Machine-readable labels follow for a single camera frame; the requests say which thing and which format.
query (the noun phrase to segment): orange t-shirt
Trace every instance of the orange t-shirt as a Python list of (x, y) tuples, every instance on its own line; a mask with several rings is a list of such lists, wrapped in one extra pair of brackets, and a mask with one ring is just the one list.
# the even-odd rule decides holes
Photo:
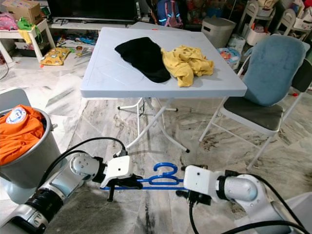
[(41, 139), (42, 119), (40, 112), (23, 105), (0, 118), (0, 166), (22, 156)]

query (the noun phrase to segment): printed logo on shirt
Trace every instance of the printed logo on shirt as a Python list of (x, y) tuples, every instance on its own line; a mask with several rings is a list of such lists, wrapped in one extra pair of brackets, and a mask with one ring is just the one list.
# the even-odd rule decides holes
[(9, 115), (9, 117), (6, 118), (6, 123), (9, 123), (9, 124), (20, 123), (25, 118), (26, 118), (26, 111), (21, 107), (17, 107), (17, 108), (14, 108), (11, 114)]

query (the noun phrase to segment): tiled floor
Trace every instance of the tiled floor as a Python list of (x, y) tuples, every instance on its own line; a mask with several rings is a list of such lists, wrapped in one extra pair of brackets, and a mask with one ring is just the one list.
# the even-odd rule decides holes
[[(137, 135), (136, 114), (119, 111), (118, 105), (136, 99), (85, 100), (79, 86), (89, 58), (75, 60), (69, 57), (63, 67), (40, 68), (36, 59), (22, 58), (0, 81), (0, 89), (18, 86), (25, 89), (31, 104), (43, 109), (57, 127), (54, 136), (64, 151), (68, 146), (98, 136), (117, 137), (124, 143)], [(295, 99), (287, 96), (285, 107)], [(143, 177), (155, 175), (158, 162), (172, 162), (178, 167), (188, 164), (206, 164), (212, 171), (232, 169), (245, 172), (256, 149), (228, 133), (213, 128), (204, 141), (198, 139), (220, 100), (179, 99), (172, 105), (176, 112), (166, 112), (168, 133), (191, 150), (189, 154), (169, 143), (157, 125), (143, 137), (129, 153), (135, 173)], [(141, 126), (151, 121), (146, 108)], [(265, 137), (229, 120), (218, 120), (221, 126), (262, 144)], [(81, 147), (92, 156), (110, 160), (118, 151), (111, 142), (96, 141)], [(282, 125), (275, 137), (252, 168), (252, 173), (267, 179), (287, 199), (312, 191), (312, 96), (306, 94)], [(188, 234), (193, 233), (188, 217), (188, 204), (173, 191), (122, 191), (115, 193), (113, 203), (106, 201), (108, 192), (95, 183), (79, 188), (53, 219), (47, 233), (62, 234)], [(16, 205), (1, 191), (0, 219)], [(200, 233), (217, 234), (234, 227), (233, 220), (244, 216), (239, 206), (229, 202), (198, 205), (195, 222)]]

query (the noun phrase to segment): television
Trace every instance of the television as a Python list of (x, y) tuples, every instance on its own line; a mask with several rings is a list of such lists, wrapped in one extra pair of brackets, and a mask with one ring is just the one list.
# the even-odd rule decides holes
[(59, 19), (134, 21), (136, 0), (48, 0)]

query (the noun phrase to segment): gray bucket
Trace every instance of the gray bucket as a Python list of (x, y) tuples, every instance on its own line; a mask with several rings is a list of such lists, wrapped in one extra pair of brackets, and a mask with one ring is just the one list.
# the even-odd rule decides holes
[[(58, 145), (52, 135), (52, 123), (49, 116), (39, 111), (46, 121), (46, 128), (42, 138), (26, 153), (12, 162), (0, 166), (0, 176), (11, 181), (21, 188), (34, 188), (38, 186), (41, 177), (50, 164), (60, 155)], [(0, 112), (0, 116), (10, 110)]]

